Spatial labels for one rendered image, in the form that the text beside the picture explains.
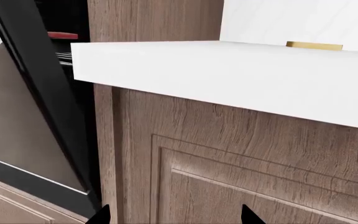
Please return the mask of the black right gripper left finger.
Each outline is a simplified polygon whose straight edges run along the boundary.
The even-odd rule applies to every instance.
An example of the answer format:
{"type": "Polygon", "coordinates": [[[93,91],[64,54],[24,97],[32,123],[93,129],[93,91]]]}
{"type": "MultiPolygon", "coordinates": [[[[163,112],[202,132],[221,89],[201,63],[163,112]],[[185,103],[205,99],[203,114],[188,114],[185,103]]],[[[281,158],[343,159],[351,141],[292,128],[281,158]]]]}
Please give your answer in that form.
{"type": "Polygon", "coordinates": [[[105,205],[101,210],[94,214],[86,224],[110,224],[110,208],[105,205]]]}

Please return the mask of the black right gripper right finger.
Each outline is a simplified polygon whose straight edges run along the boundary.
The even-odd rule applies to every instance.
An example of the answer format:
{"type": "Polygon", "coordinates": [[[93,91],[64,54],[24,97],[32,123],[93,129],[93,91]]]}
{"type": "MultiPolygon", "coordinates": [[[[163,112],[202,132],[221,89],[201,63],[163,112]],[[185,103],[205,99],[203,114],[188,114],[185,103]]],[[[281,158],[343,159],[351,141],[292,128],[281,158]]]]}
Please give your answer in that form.
{"type": "Polygon", "coordinates": [[[245,204],[242,205],[241,222],[242,224],[265,224],[265,222],[245,204]]]}

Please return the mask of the wooden cabinet door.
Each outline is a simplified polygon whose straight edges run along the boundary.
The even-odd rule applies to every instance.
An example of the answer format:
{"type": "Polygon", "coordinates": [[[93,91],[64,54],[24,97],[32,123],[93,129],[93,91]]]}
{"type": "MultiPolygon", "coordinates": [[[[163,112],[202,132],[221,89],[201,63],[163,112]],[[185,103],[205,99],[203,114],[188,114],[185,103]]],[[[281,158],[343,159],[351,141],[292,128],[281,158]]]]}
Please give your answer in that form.
{"type": "Polygon", "coordinates": [[[94,86],[117,224],[358,223],[358,128],[94,86]]]}

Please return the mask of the black glass oven door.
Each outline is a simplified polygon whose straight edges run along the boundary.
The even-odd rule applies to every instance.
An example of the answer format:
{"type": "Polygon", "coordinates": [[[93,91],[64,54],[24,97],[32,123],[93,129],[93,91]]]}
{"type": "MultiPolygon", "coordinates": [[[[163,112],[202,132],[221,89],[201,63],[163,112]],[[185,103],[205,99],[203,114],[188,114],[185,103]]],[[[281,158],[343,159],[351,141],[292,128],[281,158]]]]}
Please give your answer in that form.
{"type": "Polygon", "coordinates": [[[53,0],[0,0],[0,181],[84,217],[101,207],[93,86],[48,36],[53,0]]]}

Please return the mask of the metal oven rack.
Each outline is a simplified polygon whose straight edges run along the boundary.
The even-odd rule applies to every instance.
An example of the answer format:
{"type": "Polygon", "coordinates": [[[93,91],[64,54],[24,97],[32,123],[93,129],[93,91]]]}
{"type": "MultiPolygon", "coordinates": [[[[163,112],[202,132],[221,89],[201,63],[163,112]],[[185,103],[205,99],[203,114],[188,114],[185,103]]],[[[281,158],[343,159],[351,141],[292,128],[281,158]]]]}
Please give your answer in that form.
{"type": "Polygon", "coordinates": [[[57,52],[56,56],[60,65],[72,66],[72,55],[70,52],[57,52]]]}

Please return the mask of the red item inside oven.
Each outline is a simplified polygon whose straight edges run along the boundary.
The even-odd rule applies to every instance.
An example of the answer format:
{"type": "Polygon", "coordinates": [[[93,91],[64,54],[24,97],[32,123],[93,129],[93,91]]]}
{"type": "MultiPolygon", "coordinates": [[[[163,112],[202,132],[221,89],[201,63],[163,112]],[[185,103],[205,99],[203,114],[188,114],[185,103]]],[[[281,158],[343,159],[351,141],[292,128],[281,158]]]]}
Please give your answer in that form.
{"type": "Polygon", "coordinates": [[[47,33],[51,39],[68,39],[68,40],[78,39],[78,35],[73,33],[64,33],[64,32],[47,32],[47,33]]]}

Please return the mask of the brown wooden panel drawer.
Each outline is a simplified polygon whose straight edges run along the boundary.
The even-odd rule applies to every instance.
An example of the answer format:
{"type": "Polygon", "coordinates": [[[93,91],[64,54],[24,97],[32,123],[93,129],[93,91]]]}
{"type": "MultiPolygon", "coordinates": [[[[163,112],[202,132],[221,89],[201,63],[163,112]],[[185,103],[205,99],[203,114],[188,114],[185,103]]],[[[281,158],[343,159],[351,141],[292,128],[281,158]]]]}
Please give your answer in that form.
{"type": "Polygon", "coordinates": [[[0,224],[85,224],[87,218],[0,182],[0,224]]]}

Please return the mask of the white stone countertop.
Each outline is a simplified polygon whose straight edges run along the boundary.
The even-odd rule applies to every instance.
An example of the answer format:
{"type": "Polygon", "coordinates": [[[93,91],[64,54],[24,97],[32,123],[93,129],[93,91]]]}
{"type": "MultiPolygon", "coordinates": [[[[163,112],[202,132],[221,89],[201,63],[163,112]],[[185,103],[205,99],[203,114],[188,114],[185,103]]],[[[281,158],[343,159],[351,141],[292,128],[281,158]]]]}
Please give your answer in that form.
{"type": "Polygon", "coordinates": [[[358,52],[180,41],[71,54],[76,80],[358,128],[358,52]]]}

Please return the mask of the small brass block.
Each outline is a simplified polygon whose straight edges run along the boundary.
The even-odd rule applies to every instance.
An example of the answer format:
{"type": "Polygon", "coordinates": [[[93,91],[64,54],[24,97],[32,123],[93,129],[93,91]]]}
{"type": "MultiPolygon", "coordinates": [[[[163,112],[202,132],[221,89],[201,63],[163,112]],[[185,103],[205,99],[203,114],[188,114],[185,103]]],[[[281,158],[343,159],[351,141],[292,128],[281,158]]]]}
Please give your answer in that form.
{"type": "Polygon", "coordinates": [[[287,47],[291,48],[303,48],[303,49],[316,49],[316,50],[333,50],[333,51],[341,51],[342,45],[338,44],[319,44],[312,42],[290,42],[286,43],[287,47]]]}

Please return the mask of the tall brown wooden cabinet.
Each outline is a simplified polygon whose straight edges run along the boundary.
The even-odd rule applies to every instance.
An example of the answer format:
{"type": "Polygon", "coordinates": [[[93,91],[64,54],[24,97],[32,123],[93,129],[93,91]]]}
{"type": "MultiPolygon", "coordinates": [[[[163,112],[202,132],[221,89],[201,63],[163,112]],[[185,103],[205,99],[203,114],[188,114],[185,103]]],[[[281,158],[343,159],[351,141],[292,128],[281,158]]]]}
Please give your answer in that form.
{"type": "Polygon", "coordinates": [[[88,0],[92,42],[218,40],[224,0],[88,0]]]}

